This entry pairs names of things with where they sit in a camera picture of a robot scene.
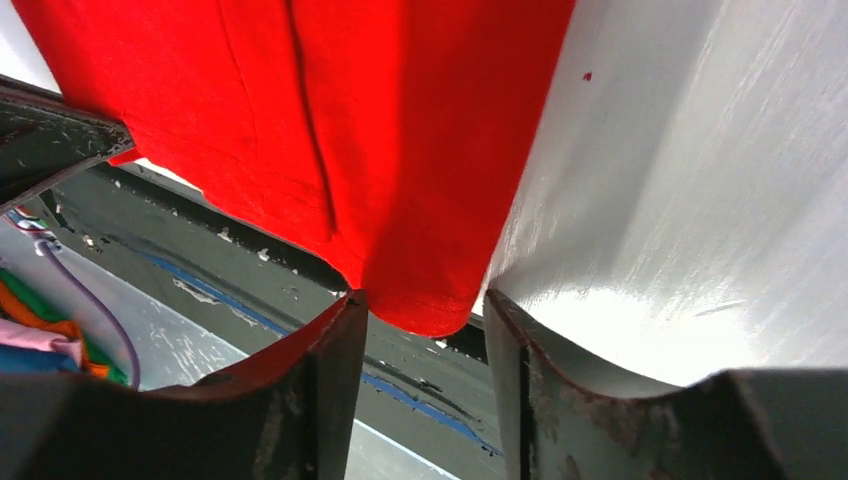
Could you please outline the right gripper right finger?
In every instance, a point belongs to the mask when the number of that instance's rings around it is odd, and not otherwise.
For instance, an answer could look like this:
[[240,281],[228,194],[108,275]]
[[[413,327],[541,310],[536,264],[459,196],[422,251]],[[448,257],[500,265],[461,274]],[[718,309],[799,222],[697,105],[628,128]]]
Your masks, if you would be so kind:
[[731,369],[676,387],[484,300],[511,479],[843,479],[843,369]]

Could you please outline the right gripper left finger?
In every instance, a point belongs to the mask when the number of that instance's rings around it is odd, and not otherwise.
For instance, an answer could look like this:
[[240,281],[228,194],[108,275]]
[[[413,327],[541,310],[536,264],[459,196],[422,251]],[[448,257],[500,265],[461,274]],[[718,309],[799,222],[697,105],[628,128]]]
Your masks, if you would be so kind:
[[70,373],[1,379],[5,479],[341,479],[368,327],[353,290],[190,386]]

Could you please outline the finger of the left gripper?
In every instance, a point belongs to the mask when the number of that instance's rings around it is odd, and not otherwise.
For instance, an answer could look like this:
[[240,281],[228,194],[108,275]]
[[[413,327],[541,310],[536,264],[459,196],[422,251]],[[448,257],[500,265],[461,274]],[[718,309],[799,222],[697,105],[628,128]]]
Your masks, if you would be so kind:
[[120,122],[51,91],[1,77],[1,212],[135,147]]

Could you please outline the red t-shirt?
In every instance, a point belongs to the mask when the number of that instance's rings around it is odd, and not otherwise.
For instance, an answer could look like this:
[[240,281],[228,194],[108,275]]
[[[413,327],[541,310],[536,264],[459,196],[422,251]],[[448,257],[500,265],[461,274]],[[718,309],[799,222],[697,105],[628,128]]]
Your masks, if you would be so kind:
[[18,1],[71,105],[220,210],[308,250],[371,311],[467,322],[570,1]]

